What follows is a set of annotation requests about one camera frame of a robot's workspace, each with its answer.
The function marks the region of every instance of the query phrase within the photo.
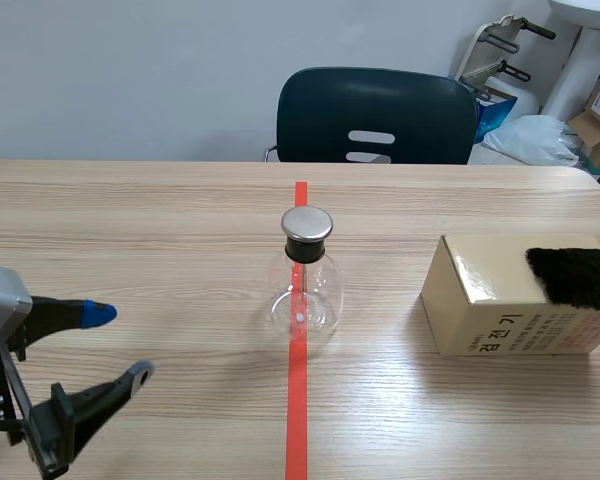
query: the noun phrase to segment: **white plastic bag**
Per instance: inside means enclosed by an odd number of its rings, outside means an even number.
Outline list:
[[[489,132],[484,145],[527,165],[572,167],[578,156],[558,139],[564,122],[546,115],[527,115]]]

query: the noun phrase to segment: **glass flask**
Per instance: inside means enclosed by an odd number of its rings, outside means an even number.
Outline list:
[[[270,321],[291,338],[324,339],[338,324],[344,297],[338,268],[325,252],[333,220],[319,208],[295,207],[281,225],[287,243],[269,271]]]

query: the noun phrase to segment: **sink pedestal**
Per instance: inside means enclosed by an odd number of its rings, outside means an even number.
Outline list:
[[[584,108],[600,75],[600,30],[584,27],[543,115],[566,122]]]

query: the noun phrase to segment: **red tape line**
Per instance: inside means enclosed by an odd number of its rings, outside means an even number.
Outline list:
[[[296,182],[296,207],[307,205],[307,182]],[[294,263],[291,274],[289,392],[287,396],[286,480],[308,478],[307,283],[305,266]]]

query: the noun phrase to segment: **black brush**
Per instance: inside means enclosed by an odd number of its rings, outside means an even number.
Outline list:
[[[600,310],[600,249],[531,248],[527,261],[551,303]]]

